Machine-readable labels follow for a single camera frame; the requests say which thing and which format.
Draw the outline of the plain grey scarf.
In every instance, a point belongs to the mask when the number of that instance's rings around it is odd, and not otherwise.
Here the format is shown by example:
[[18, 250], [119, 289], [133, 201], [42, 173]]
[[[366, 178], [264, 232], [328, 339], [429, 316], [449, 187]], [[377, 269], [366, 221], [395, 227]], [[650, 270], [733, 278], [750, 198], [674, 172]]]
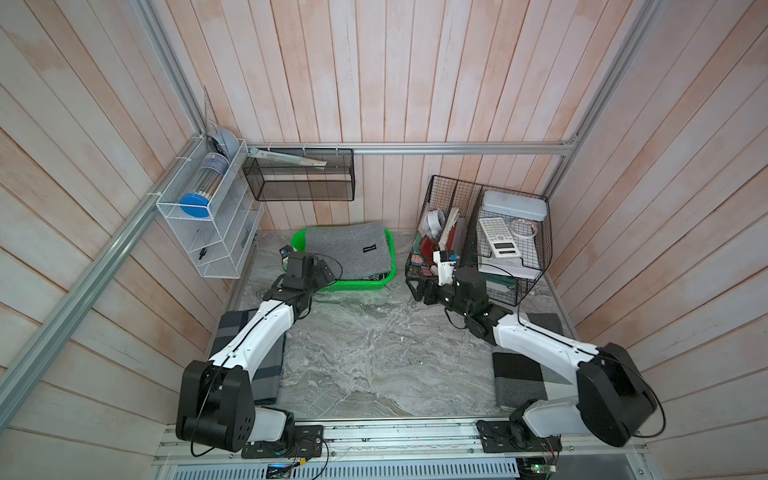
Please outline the plain grey scarf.
[[318, 254], [344, 281], [371, 280], [392, 270], [389, 243], [380, 222], [308, 228], [304, 250]]

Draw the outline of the black white grey checked scarf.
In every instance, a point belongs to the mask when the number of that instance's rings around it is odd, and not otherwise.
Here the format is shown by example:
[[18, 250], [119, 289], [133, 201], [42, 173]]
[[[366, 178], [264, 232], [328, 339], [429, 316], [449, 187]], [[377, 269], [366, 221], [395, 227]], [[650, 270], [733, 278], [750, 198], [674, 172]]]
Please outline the black white grey checked scarf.
[[502, 410], [576, 395], [576, 387], [557, 372], [518, 352], [494, 346], [492, 367], [496, 403]]

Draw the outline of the grey blue plaid scarf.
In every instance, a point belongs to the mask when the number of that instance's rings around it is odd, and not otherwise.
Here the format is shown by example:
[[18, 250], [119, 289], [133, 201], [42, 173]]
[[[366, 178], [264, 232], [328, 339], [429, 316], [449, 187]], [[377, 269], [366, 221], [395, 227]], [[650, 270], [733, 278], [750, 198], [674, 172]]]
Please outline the grey blue plaid scarf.
[[[255, 309], [224, 313], [213, 337], [210, 355], [215, 355], [234, 339], [254, 313]], [[252, 378], [251, 388], [256, 406], [272, 406], [277, 403], [285, 343], [286, 335], [283, 335], [273, 344]]]

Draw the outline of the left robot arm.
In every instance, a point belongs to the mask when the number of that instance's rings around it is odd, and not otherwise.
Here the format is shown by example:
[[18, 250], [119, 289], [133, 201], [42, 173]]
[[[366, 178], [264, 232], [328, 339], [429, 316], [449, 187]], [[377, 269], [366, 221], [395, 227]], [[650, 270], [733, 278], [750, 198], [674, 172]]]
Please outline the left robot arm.
[[294, 444], [294, 417], [254, 403], [252, 381], [276, 342], [310, 311], [313, 295], [337, 281], [326, 256], [292, 252], [244, 328], [207, 361], [182, 374], [176, 436], [192, 446], [238, 452], [249, 443], [279, 451]]

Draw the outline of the green plastic basket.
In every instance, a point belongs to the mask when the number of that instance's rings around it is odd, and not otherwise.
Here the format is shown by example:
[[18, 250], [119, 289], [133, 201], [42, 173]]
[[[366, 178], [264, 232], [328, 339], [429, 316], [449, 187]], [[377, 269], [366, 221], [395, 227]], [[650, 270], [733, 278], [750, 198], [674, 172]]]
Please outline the green plastic basket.
[[[299, 230], [293, 235], [290, 241], [296, 251], [306, 252], [305, 248], [305, 233], [308, 228]], [[392, 259], [392, 270], [388, 275], [375, 276], [371, 280], [356, 280], [356, 281], [344, 281], [336, 277], [336, 282], [325, 288], [325, 291], [375, 291], [383, 289], [389, 282], [395, 277], [395, 245], [392, 233], [385, 228], [385, 233], [389, 243], [390, 254]]]

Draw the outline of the white ruler on mesh basket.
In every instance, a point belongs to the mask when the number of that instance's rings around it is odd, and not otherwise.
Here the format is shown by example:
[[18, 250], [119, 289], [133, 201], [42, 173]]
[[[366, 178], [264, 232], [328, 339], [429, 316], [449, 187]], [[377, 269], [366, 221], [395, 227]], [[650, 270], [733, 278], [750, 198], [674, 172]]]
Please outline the white ruler on mesh basket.
[[288, 153], [282, 153], [275, 150], [264, 150], [256, 147], [248, 148], [248, 156], [254, 158], [260, 164], [267, 167], [310, 167], [310, 168], [324, 168], [327, 166], [327, 162], [324, 160], [318, 160], [309, 158], [306, 156], [293, 155]]

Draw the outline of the white calculator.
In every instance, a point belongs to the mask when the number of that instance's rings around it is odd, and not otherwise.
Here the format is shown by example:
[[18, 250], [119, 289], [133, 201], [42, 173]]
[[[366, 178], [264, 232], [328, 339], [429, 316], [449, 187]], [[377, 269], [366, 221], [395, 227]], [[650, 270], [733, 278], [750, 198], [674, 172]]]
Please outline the white calculator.
[[519, 258], [521, 252], [505, 221], [500, 217], [480, 218], [478, 223], [494, 258]]

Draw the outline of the red notebook in organizer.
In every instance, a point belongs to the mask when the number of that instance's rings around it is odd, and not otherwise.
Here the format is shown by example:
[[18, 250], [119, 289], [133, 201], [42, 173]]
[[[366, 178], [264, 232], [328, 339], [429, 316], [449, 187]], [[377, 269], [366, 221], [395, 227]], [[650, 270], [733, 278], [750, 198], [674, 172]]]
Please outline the red notebook in organizer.
[[435, 264], [434, 253], [439, 251], [439, 245], [429, 236], [423, 236], [418, 243], [417, 251], [428, 266]]

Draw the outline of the white tape roll in organizer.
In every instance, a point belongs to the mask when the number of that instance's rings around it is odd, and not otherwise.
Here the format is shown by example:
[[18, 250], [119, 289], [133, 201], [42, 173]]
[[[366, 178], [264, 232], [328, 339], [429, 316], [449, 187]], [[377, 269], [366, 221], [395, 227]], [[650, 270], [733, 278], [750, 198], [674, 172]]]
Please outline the white tape roll in organizer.
[[441, 209], [428, 205], [419, 221], [419, 233], [422, 237], [438, 240], [445, 225], [445, 215]]

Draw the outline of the roll of clear tape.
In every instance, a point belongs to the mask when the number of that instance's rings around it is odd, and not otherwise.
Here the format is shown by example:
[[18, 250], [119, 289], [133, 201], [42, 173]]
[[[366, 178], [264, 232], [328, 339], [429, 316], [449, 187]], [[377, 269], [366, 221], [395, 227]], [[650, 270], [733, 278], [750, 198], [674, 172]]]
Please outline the roll of clear tape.
[[538, 234], [538, 225], [535, 221], [514, 218], [510, 224], [510, 232], [518, 239], [533, 240]]

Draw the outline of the white plastic lidded container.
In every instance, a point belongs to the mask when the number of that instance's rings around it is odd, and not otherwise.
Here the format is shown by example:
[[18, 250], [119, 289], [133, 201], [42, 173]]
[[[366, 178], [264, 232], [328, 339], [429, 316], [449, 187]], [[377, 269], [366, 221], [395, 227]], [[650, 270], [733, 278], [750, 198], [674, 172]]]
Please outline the white plastic lidded container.
[[500, 191], [486, 191], [482, 199], [486, 212], [542, 222], [548, 216], [547, 203], [538, 198]]

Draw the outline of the grey round disc on shelf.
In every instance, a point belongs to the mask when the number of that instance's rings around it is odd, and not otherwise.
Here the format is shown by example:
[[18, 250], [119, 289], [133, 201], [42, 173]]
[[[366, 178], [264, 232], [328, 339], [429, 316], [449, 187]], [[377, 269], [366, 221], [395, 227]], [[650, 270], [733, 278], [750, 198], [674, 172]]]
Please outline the grey round disc on shelf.
[[213, 127], [208, 131], [208, 140], [212, 149], [229, 161], [232, 161], [240, 148], [239, 140], [225, 128]]

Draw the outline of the black mesh wall basket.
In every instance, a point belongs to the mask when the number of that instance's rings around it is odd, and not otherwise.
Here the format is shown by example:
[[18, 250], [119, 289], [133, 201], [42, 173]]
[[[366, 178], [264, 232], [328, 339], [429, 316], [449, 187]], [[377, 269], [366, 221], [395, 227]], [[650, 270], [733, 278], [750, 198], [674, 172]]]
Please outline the black mesh wall basket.
[[265, 148], [327, 162], [324, 168], [267, 167], [247, 156], [242, 170], [255, 199], [278, 201], [335, 201], [355, 199], [354, 151], [334, 148]]

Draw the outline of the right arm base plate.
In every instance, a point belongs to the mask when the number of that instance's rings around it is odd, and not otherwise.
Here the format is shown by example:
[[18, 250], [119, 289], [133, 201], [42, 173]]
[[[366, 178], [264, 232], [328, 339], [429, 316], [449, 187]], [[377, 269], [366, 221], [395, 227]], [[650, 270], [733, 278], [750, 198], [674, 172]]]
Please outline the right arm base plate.
[[522, 421], [478, 420], [475, 424], [485, 453], [559, 453], [559, 436], [538, 437]]

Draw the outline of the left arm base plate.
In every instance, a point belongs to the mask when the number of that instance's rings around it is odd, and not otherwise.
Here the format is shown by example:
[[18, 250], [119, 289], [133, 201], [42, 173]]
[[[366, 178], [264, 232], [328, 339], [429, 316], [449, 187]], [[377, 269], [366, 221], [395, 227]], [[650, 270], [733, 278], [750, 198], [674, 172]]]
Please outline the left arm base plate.
[[324, 452], [322, 425], [294, 426], [289, 435], [277, 442], [250, 441], [241, 450], [243, 459], [305, 459], [320, 457]]

